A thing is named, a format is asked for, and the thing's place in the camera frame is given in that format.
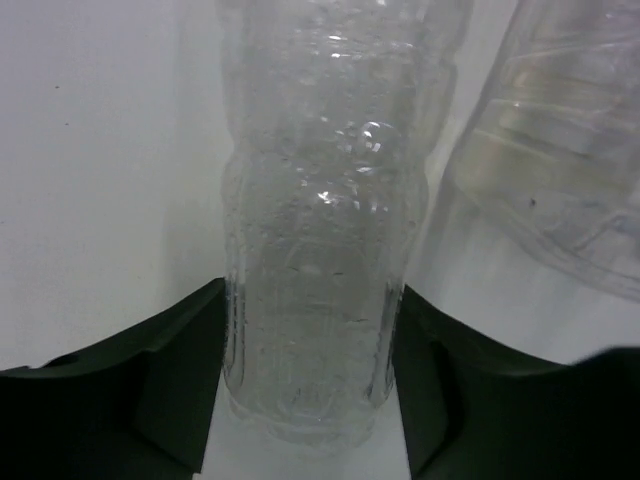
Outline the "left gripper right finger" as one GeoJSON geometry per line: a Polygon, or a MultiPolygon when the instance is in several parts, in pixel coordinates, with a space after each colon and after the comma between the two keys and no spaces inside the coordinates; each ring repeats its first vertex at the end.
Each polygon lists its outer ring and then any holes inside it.
{"type": "Polygon", "coordinates": [[[507,347],[406,289],[394,370],[415,479],[635,479],[639,352],[570,365],[507,347]]]}

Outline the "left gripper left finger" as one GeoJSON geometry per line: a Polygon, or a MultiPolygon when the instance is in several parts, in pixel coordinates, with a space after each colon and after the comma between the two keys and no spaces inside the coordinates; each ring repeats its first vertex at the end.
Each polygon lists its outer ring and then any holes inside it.
{"type": "Polygon", "coordinates": [[[204,465],[225,338],[216,279],[38,368],[1,374],[5,479],[190,479],[204,465]]]}

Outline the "clear unlabelled bottle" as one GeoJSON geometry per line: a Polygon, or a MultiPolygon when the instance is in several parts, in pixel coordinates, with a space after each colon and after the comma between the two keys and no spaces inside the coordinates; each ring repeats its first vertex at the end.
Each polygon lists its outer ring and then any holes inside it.
{"type": "Polygon", "coordinates": [[[468,1],[220,1],[233,411],[315,452],[362,442],[394,383],[425,163],[468,1]]]}

